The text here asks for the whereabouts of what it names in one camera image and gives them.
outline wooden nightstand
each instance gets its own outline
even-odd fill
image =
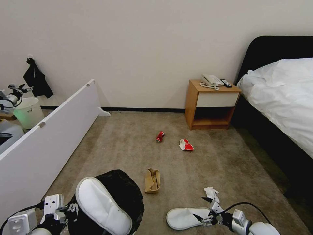
[[[186,99],[185,118],[191,130],[227,129],[241,90],[219,86],[219,91],[190,80]]]

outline white board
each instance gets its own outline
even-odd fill
[[[90,80],[0,155],[1,224],[42,199],[98,115],[110,114]]]

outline white slipper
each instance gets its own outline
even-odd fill
[[[174,230],[185,230],[202,225],[193,214],[207,218],[210,210],[206,207],[199,208],[174,208],[167,212],[166,221]]]
[[[76,188],[76,200],[80,209],[110,234],[125,235],[130,232],[132,219],[98,179],[82,179]]]

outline brown paper bag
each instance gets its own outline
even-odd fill
[[[144,181],[145,181],[144,191],[146,193],[157,193],[161,186],[159,170],[154,170],[152,168],[148,169]]]

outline telephone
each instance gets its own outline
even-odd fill
[[[207,88],[213,88],[216,91],[219,90],[219,88],[217,86],[224,85],[224,83],[214,75],[202,74],[200,81],[201,81],[199,84],[200,86],[207,87]]]

